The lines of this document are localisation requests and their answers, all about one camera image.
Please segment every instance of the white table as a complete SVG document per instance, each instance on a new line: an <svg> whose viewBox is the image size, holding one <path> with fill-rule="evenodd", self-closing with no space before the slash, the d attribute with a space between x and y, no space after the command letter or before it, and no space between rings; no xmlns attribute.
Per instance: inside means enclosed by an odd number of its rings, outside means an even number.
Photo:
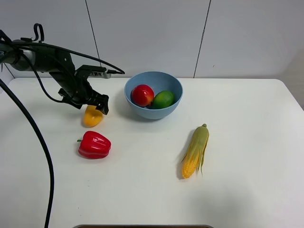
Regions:
<svg viewBox="0 0 304 228"><path fill-rule="evenodd" d="M284 84L268 79L180 79L183 98L158 121L135 116L126 78L90 79L109 114L92 130L112 142L105 159L77 154L88 130L80 111L50 101L36 79L14 79L49 147L55 169L50 228L77 225L304 227L304 112ZM43 79L56 98L59 86ZM203 176L180 180L193 130L210 138ZM47 162L26 118L0 95L0 226L40 228L49 194Z"/></svg>

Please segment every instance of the yellow bell pepper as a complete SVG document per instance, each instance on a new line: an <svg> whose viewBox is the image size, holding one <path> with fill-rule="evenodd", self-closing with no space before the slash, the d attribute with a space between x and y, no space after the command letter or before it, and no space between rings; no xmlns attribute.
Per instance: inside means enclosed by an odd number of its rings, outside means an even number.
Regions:
<svg viewBox="0 0 304 228"><path fill-rule="evenodd" d="M86 127L94 127L101 122L103 114L95 109L96 106L88 105L84 115L84 125Z"/></svg>

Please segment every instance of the corn cob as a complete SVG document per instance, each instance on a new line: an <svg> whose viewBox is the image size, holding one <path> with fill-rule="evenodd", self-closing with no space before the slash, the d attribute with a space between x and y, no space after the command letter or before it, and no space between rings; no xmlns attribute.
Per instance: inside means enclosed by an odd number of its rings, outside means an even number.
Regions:
<svg viewBox="0 0 304 228"><path fill-rule="evenodd" d="M189 178L195 170L198 172L200 169L202 172L208 138L209 131L206 124L203 124L194 131L191 142L182 159L181 174L183 178Z"/></svg>

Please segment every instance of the toy vegetable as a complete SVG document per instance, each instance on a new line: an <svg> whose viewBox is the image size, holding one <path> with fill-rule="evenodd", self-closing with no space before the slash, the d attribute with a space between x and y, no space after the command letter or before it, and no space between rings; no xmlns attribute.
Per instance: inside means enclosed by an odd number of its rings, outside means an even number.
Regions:
<svg viewBox="0 0 304 228"><path fill-rule="evenodd" d="M103 114L99 110L95 109L96 106L88 105L84 115L84 125L86 127L94 127L101 122Z"/></svg>
<svg viewBox="0 0 304 228"><path fill-rule="evenodd" d="M87 131L83 139L77 142L81 142L78 152L90 159L104 158L111 149L111 142L97 132Z"/></svg>
<svg viewBox="0 0 304 228"><path fill-rule="evenodd" d="M183 178L189 178L195 170L201 170L208 138L209 131L206 124L194 131L187 152L182 159L182 162L184 162L181 170Z"/></svg>

